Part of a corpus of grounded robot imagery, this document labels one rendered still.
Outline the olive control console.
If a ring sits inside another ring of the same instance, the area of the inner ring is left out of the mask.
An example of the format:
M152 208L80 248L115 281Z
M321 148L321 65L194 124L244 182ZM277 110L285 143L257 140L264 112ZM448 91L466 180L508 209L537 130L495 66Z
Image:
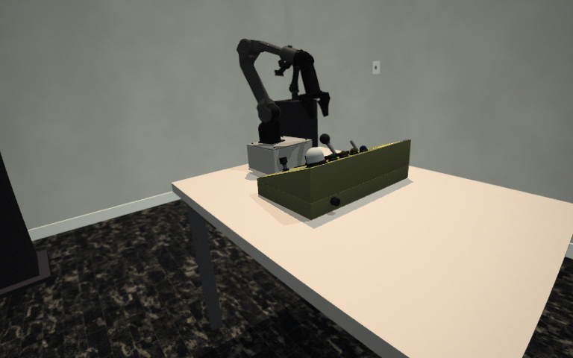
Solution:
M319 140L332 154L310 148L306 163L292 169L287 168L287 157L279 158L282 172L258 178L261 196L313 220L408 178L411 139L372 148L362 145L361 154L353 140L354 148L340 153L327 134Z

